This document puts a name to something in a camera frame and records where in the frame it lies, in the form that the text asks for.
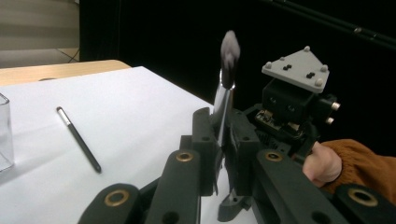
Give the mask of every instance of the floor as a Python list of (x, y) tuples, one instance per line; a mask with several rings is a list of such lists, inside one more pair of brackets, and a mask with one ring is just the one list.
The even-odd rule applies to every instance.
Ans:
[(78, 62), (78, 49), (0, 50), (0, 68)]

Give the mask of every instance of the brass ring insert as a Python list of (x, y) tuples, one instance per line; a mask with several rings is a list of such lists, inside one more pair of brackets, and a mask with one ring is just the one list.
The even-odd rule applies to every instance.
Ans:
[(369, 207), (378, 205), (376, 197), (363, 189), (349, 189), (347, 195), (353, 199), (353, 201)]
[(283, 157), (277, 152), (266, 152), (265, 159), (267, 159), (268, 161), (282, 161)]
[(180, 152), (176, 155), (178, 161), (191, 161), (193, 157), (190, 152)]
[[(111, 197), (113, 197), (116, 194), (120, 194), (121, 198), (117, 201), (113, 201)], [(109, 207), (116, 207), (125, 203), (128, 200), (128, 198), (129, 198), (128, 191), (126, 191), (125, 189), (116, 189), (107, 194), (107, 196), (105, 197), (105, 204)]]

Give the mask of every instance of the brown jacket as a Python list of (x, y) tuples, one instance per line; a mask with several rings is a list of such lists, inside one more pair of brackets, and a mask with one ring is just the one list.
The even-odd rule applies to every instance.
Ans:
[(340, 176), (323, 188), (334, 193), (341, 184), (355, 183), (377, 191), (396, 204), (396, 158), (374, 154), (363, 144), (352, 139), (323, 142), (343, 161)]

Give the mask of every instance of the white table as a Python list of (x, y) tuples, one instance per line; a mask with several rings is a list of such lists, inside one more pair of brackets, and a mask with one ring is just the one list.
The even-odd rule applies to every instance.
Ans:
[[(0, 87), (11, 102), (15, 166), (0, 173), (0, 223), (77, 223), (104, 188), (142, 188), (161, 176), (192, 113), (207, 103), (144, 67)], [(102, 166), (97, 174), (56, 112), (61, 106)], [(217, 222), (228, 192), (203, 197), (201, 223)], [(256, 223), (251, 209), (229, 223)]]

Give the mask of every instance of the glass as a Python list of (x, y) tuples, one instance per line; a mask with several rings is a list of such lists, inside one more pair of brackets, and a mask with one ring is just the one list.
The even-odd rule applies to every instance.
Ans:
[(9, 100), (0, 93), (0, 172), (14, 164)]

